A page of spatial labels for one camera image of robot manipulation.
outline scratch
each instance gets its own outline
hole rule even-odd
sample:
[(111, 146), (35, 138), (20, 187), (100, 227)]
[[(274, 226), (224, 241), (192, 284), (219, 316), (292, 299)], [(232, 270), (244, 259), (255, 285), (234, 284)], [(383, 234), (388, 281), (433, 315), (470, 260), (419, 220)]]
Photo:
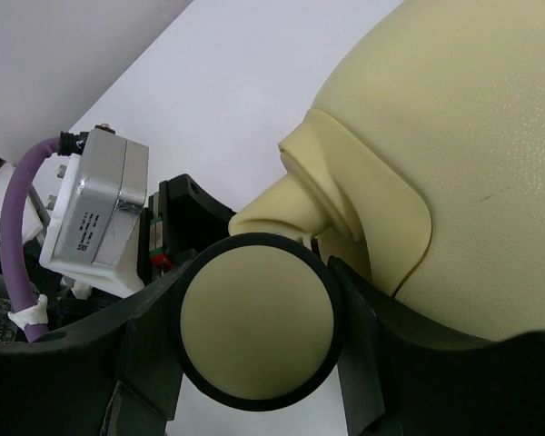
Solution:
[(499, 191), (496, 191), (494, 193), (490, 193), (486, 197), (481, 198), (479, 200), (479, 203), (486, 202), (487, 200), (490, 200), (492, 197), (494, 197), (495, 195), (497, 195), (499, 193), (504, 193), (505, 191), (509, 191), (510, 188), (511, 188), (511, 186), (507, 186), (506, 188), (500, 189)]

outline black rim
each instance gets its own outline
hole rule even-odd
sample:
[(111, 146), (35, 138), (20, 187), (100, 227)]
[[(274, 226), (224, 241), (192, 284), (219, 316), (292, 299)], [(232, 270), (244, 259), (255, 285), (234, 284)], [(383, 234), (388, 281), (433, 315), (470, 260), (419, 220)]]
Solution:
[[(235, 248), (251, 245), (269, 246), (284, 250), (307, 263), (321, 279), (329, 294), (333, 310), (333, 336), (327, 356), (317, 372), (301, 387), (281, 397), (269, 400), (246, 400), (234, 397), (212, 386), (192, 365), (183, 347), (180, 318), (182, 314), (183, 297), (196, 274), (213, 258)], [(335, 367), (342, 349), (342, 296), (325, 264), (314, 253), (299, 243), (272, 233), (245, 233), (224, 239), (204, 250), (183, 273), (182, 278), (173, 285), (170, 301), (170, 334), (172, 335), (175, 352), (183, 372), (190, 381), (203, 393), (214, 400), (235, 409), (244, 411), (273, 411), (295, 404), (315, 391), (329, 376)]]

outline cable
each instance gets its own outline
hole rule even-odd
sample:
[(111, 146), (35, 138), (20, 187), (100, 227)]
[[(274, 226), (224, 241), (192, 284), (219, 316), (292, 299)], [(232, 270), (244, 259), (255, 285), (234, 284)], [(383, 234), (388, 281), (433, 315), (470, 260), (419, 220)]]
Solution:
[[(0, 263), (13, 312), (20, 312), (37, 303), (25, 267), (22, 221), (31, 183), (42, 163), (58, 152), (59, 143), (59, 138), (46, 139), (28, 150), (16, 166), (6, 188), (0, 214)], [(28, 324), (25, 327), (29, 342), (37, 340), (47, 332), (46, 324)]]

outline screw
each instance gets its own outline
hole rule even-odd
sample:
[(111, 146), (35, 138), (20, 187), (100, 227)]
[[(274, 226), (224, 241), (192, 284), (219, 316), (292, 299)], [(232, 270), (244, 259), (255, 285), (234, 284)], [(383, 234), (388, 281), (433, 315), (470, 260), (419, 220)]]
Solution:
[(45, 209), (47, 211), (53, 211), (55, 209), (55, 204), (56, 204), (56, 196), (55, 195), (49, 195), (48, 200), (46, 200)]
[(64, 179), (64, 175), (66, 174), (66, 165), (61, 165), (58, 167), (58, 170), (56, 171), (56, 176), (59, 179)]

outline cable connector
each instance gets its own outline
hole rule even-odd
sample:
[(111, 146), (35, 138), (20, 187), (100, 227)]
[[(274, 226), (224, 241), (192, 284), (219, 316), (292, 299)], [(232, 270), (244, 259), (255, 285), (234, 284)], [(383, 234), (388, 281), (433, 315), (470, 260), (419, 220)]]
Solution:
[(71, 154), (83, 154), (84, 145), (87, 143), (88, 132), (71, 134), (61, 132), (61, 143), (58, 150), (59, 156), (70, 156)]

